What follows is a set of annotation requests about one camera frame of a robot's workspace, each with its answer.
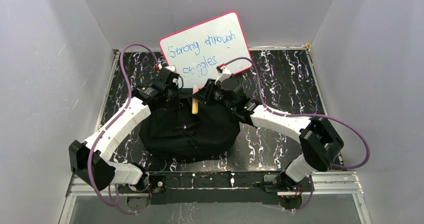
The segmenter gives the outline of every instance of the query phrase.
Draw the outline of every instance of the white enclosure wall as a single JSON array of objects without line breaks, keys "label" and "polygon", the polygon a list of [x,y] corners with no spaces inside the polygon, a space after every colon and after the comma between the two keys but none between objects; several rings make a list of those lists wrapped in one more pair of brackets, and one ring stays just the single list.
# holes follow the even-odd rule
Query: white enclosure wall
[{"label": "white enclosure wall", "polygon": [[[334,0],[312,46],[329,114],[371,147],[358,169],[374,223],[422,223],[424,0]],[[343,132],[348,163],[364,157]]]},{"label": "white enclosure wall", "polygon": [[57,223],[113,52],[84,0],[0,0],[1,223]]},{"label": "white enclosure wall", "polygon": [[229,11],[237,11],[250,47],[304,45],[332,0],[86,0],[114,49],[159,39]]}]

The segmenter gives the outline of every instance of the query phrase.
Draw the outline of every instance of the whiteboard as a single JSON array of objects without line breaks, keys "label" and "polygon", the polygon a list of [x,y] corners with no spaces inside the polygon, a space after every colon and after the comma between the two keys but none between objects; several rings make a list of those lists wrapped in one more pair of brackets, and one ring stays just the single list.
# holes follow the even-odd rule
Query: whiteboard
[{"label": "whiteboard", "polygon": [[[183,77],[184,87],[203,87],[219,75],[217,66],[237,57],[251,59],[236,12],[229,12],[159,41],[166,62]],[[228,65],[237,74],[252,64],[238,60]]]}]

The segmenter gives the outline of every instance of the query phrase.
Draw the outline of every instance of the black and white marble pattern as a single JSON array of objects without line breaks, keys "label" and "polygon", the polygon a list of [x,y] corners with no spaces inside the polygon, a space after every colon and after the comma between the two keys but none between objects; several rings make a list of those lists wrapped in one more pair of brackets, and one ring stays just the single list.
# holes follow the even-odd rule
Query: black and white marble pattern
[{"label": "black and white marble pattern", "polygon": [[[156,56],[164,64],[161,53]],[[258,64],[263,95],[268,105],[291,113],[323,114],[316,84],[305,50],[251,51],[252,59]],[[156,76],[157,70],[150,54],[125,53],[126,72],[132,87],[143,80]],[[253,69],[239,74],[248,97],[258,99],[256,73]],[[115,69],[108,93],[102,124],[109,120],[127,98],[127,88],[119,65]],[[166,162],[152,156],[139,138],[135,128],[113,154],[115,162],[137,162],[151,171],[226,171],[226,170],[279,170],[301,154],[300,145],[277,132],[240,126],[240,134],[234,146],[215,160],[195,163]]]}]

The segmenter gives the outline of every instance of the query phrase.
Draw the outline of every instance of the handwritten text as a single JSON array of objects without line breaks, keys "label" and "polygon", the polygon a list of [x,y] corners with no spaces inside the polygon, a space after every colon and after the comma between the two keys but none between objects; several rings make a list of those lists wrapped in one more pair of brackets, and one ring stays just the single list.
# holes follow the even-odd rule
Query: handwritten text
[{"label": "handwritten text", "polygon": [[191,52],[191,51],[193,51],[195,55],[199,55],[200,46],[198,42],[193,42],[192,44],[188,44],[176,49],[174,49],[173,46],[169,46],[168,51],[171,52],[172,58],[175,58],[177,55],[182,55],[184,52]]},{"label": "handwritten text", "polygon": [[206,45],[217,45],[218,43],[228,43],[231,40],[235,39],[236,36],[231,33],[231,30],[229,31],[230,35],[225,35],[225,36],[217,36],[217,35],[213,35],[213,36],[207,36],[207,39],[204,41],[204,43]]}]

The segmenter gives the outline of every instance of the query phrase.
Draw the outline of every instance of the black cloth bag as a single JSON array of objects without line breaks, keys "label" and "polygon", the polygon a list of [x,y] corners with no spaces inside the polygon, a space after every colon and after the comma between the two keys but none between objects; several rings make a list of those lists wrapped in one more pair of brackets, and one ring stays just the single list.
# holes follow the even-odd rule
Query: black cloth bag
[{"label": "black cloth bag", "polygon": [[192,89],[182,89],[172,106],[153,111],[141,123],[139,135],[150,154],[163,159],[200,161],[232,147],[240,125],[231,110],[199,102],[198,113],[194,115],[192,93]]}]

